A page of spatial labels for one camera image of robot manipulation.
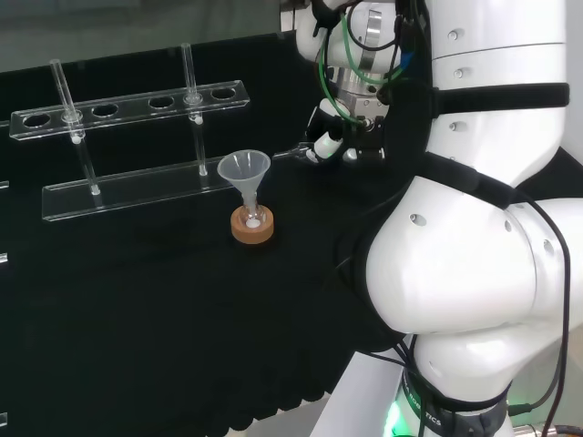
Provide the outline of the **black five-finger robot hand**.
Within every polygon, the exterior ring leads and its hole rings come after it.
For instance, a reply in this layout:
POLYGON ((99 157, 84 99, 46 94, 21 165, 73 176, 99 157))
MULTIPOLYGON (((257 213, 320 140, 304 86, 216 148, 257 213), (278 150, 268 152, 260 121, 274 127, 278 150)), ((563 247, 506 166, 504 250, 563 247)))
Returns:
POLYGON ((312 111, 305 130, 305 157, 314 165, 343 161, 384 161, 382 130, 388 106, 371 95, 341 92, 324 98, 312 111))

